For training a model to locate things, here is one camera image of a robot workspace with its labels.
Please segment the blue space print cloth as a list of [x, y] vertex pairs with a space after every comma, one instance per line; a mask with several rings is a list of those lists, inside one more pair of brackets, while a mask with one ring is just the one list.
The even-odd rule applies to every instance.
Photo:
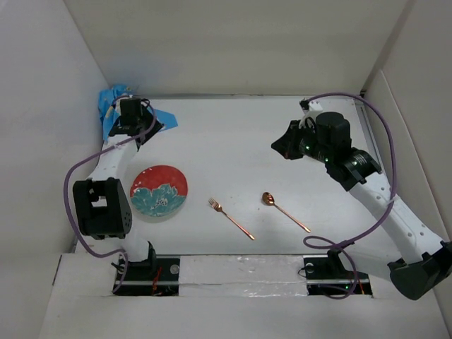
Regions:
[[[114, 123], [120, 116], [118, 101], [123, 97], [134, 96], [134, 94], [135, 90], [124, 84], [113, 85], [110, 89], [99, 92], [98, 110], [102, 125], [102, 138], [104, 141], [107, 140]], [[160, 132], [178, 127], [177, 119], [172, 113], [158, 109], [155, 109], [155, 113], [157, 120], [163, 125]]]

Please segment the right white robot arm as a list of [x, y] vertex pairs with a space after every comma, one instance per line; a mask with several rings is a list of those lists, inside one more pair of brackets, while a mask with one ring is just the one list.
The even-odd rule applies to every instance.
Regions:
[[[381, 166], [352, 146], [349, 121], [338, 112], [308, 113], [292, 120], [271, 148], [287, 160], [310, 157], [324, 164], [329, 177], [358, 200], [376, 219], [352, 239], [326, 241], [326, 269], [334, 278], [359, 272], [390, 281], [410, 300], [418, 300], [451, 274], [451, 243], [432, 232], [396, 194]], [[391, 238], [399, 255], [353, 254], [356, 243], [378, 228]]]

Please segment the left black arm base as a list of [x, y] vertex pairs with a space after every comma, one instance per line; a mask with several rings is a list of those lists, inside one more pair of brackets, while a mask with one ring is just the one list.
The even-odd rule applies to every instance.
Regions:
[[130, 263], [122, 284], [116, 272], [113, 294], [123, 297], [175, 297], [179, 294], [179, 256], [157, 256], [154, 268]]

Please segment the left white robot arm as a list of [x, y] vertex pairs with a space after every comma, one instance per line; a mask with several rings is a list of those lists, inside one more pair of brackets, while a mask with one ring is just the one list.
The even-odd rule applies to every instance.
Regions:
[[163, 125], [150, 100], [133, 96], [113, 101], [103, 122], [104, 143], [97, 165], [85, 180], [73, 184], [76, 209], [76, 229], [81, 238], [106, 241], [133, 263], [133, 272], [142, 280], [157, 273], [150, 242], [133, 228], [131, 206], [122, 181], [126, 169], [141, 146], [147, 143]]

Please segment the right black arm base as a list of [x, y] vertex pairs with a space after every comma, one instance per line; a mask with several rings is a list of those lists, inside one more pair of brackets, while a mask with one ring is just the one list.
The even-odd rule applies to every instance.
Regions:
[[351, 295], [372, 296], [369, 276], [357, 273], [357, 282], [353, 286], [355, 277], [349, 268], [344, 268], [339, 258], [328, 254], [308, 254], [303, 256], [298, 276], [307, 283], [309, 296], [320, 295], [332, 298]]

